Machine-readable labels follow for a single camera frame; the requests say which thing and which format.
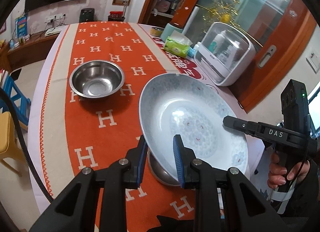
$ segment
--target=human hand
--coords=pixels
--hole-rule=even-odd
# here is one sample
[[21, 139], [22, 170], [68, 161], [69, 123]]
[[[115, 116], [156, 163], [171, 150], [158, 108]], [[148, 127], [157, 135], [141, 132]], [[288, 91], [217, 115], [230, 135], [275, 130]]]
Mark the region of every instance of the human hand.
[[[286, 183], [285, 178], [282, 175], [285, 175], [287, 173], [287, 169], [285, 167], [282, 167], [278, 165], [280, 159], [277, 153], [272, 153], [271, 154], [271, 163], [269, 165], [269, 173], [268, 177], [269, 179], [267, 180], [267, 184], [269, 188], [275, 189], [278, 186], [284, 185]], [[297, 163], [289, 172], [287, 179], [292, 180], [294, 176], [298, 173], [298, 170], [300, 168], [302, 163]], [[310, 169], [310, 163], [306, 161], [300, 171], [300, 174], [298, 175], [297, 178], [297, 184], [302, 182], [304, 178], [307, 176], [308, 172]]]

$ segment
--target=light switch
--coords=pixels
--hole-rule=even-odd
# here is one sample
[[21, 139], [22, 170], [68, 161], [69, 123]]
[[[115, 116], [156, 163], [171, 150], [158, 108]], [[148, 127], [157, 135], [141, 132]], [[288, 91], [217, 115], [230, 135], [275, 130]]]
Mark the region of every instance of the light switch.
[[309, 62], [310, 66], [313, 70], [317, 73], [320, 68], [320, 57], [319, 54], [312, 50], [311, 53], [307, 56], [307, 61]]

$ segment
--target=stainless steel bowl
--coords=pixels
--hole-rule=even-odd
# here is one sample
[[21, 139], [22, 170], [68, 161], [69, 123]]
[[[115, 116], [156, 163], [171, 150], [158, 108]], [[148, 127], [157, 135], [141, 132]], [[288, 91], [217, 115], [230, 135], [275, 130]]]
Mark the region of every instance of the stainless steel bowl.
[[71, 74], [71, 89], [85, 98], [102, 98], [116, 93], [124, 84], [124, 72], [109, 61], [92, 60], [79, 65]]
[[167, 186], [180, 186], [179, 182], [172, 178], [153, 157], [150, 150], [147, 153], [148, 164], [150, 171], [157, 181]]

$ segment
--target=gold decoration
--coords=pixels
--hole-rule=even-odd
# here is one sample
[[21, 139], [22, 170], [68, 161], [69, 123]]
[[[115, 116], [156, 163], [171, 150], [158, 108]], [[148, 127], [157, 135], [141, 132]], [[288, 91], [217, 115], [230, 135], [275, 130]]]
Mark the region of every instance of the gold decoration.
[[232, 25], [236, 29], [240, 30], [244, 34], [246, 34], [250, 39], [256, 42], [260, 47], [262, 45], [249, 33], [244, 31], [239, 24], [234, 23], [235, 17], [238, 15], [238, 9], [236, 6], [240, 3], [240, 0], [232, 0], [230, 3], [225, 3], [224, 0], [214, 0], [211, 7], [203, 7], [198, 5], [200, 8], [206, 10], [207, 12], [202, 16], [205, 23], [202, 31], [206, 33], [207, 29], [214, 22], [223, 22], [225, 24]]
[[232, 0], [227, 3], [225, 0], [214, 0], [211, 7], [202, 7], [207, 10], [203, 15], [203, 19], [206, 21], [206, 26], [211, 25], [216, 21], [220, 21], [226, 24], [233, 24], [235, 16], [238, 15], [238, 9], [236, 5], [240, 3], [240, 0]]

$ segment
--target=teal container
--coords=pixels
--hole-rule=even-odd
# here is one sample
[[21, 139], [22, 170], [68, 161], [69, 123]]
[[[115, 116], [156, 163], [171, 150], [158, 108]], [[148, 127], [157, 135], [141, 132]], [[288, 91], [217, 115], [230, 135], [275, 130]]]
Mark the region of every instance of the teal container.
[[177, 27], [174, 27], [172, 26], [170, 23], [167, 23], [167, 25], [165, 26], [164, 30], [163, 30], [163, 33], [161, 34], [160, 38], [163, 42], [166, 41], [166, 39], [168, 37], [171, 36], [171, 34], [173, 33], [173, 31], [177, 31], [179, 33], [182, 33], [183, 29], [180, 29], [180, 28], [177, 28]]

